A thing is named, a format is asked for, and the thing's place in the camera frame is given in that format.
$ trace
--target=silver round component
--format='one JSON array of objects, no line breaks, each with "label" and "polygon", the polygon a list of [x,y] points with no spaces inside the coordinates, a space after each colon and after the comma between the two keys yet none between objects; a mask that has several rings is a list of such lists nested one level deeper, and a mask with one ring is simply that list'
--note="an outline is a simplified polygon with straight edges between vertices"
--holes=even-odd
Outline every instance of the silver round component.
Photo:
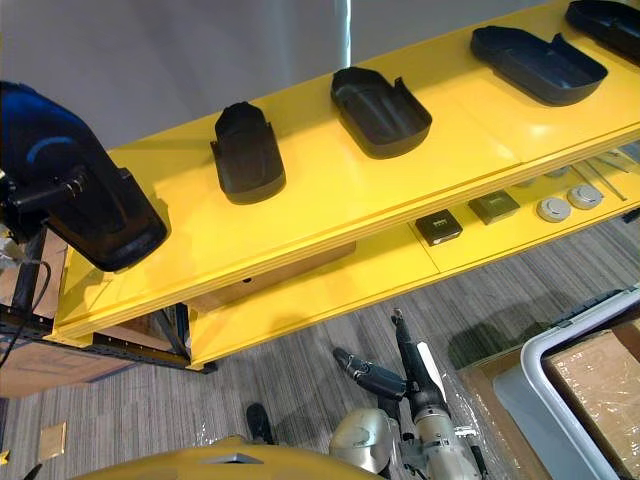
[{"label": "silver round component", "polygon": [[576,208],[589,210],[602,203],[602,194],[591,185],[578,185],[567,192],[567,198]]},{"label": "silver round component", "polygon": [[561,198],[549,197],[540,200],[536,209],[538,215],[547,222],[561,222],[571,213],[571,205]]},{"label": "silver round component", "polygon": [[553,170],[551,172],[545,173],[545,177],[557,178],[563,176],[565,173],[569,171],[569,167],[560,167],[557,170]]}]

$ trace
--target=floor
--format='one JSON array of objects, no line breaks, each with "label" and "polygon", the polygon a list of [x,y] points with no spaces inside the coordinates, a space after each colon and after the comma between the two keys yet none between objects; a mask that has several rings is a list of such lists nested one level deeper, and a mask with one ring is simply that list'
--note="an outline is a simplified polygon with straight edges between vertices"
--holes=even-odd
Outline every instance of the floor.
[{"label": "floor", "polygon": [[[253,401],[266,406],[278,441],[326,451],[349,410],[375,403],[338,370],[331,349],[340,345],[401,371],[388,320],[393,307],[404,311],[415,338],[430,343],[458,423],[472,423],[475,406],[455,369],[518,344],[592,296],[637,282],[638,245],[639,223],[614,219],[235,354],[209,376],[136,366],[88,386],[11,401],[4,448],[12,458],[0,478],[22,478],[36,461],[40,429],[58,422],[68,422],[66,453],[45,463],[43,479],[247,435],[244,409]],[[482,447],[494,478],[510,478],[512,466],[496,457],[488,435]]]}]

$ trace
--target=gray wall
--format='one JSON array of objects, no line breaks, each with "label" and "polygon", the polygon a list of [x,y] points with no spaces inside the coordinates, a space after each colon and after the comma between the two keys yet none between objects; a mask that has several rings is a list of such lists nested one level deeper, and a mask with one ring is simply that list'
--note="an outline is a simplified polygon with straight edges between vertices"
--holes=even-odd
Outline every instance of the gray wall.
[{"label": "gray wall", "polygon": [[[106,147],[334,71],[347,0],[3,0],[2,78]],[[354,62],[540,0],[354,0]]]}]

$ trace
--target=black plastic cover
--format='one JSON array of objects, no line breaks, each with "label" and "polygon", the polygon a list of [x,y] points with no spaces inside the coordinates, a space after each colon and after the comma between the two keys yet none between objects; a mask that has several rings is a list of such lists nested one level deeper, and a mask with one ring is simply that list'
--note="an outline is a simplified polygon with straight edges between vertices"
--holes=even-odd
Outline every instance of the black plastic cover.
[{"label": "black plastic cover", "polygon": [[402,78],[392,87],[375,70],[345,68],[333,75],[331,98],[345,128],[370,157],[407,153],[429,133],[431,115]]},{"label": "black plastic cover", "polygon": [[211,143],[220,188],[232,203],[265,200],[284,187],[286,177],[276,136],[262,110],[247,102],[222,111]]},{"label": "black plastic cover", "polygon": [[567,43],[551,43],[518,28],[473,31],[471,50],[516,86],[551,105],[571,105],[591,95],[607,69]]},{"label": "black plastic cover", "polygon": [[567,21],[595,39],[640,62],[640,10],[618,2],[571,2]]}]

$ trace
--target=cable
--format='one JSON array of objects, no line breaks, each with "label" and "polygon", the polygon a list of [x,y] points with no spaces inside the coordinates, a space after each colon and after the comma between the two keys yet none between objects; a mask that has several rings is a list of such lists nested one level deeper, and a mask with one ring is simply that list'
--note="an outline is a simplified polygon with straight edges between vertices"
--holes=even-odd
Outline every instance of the cable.
[{"label": "cable", "polygon": [[34,264],[42,265],[46,269],[46,276],[44,278],[44,284],[42,285],[42,289],[40,290],[40,293],[38,294],[38,296],[36,298],[36,301],[33,303],[32,307],[31,307],[31,311],[29,312],[28,315],[25,316],[24,320],[22,321],[22,323],[18,327],[18,330],[16,331],[15,335],[11,339],[11,343],[9,343],[9,346],[7,347],[7,349],[4,352],[4,355],[2,356],[2,360],[0,360],[0,368],[3,367],[3,365],[5,364],[7,359],[9,358],[9,353],[11,353],[11,350],[13,349],[13,346],[18,341],[18,338],[20,337],[20,334],[22,333],[22,330],[24,330],[24,327],[27,325],[27,322],[31,319],[31,316],[33,315],[33,312],[35,311],[35,309],[38,307],[38,305],[42,301],[42,297],[44,297],[44,294],[47,291],[47,287],[49,286],[49,280],[51,280],[51,266],[47,262],[45,262],[44,260],[25,260],[24,263],[34,263]]},{"label": "cable", "polygon": [[27,473],[27,476],[24,477],[24,480],[33,480],[34,478],[36,478],[36,476],[38,475],[38,473],[40,472],[40,469],[42,468],[42,464],[38,463],[35,467],[33,467],[29,473]]}]

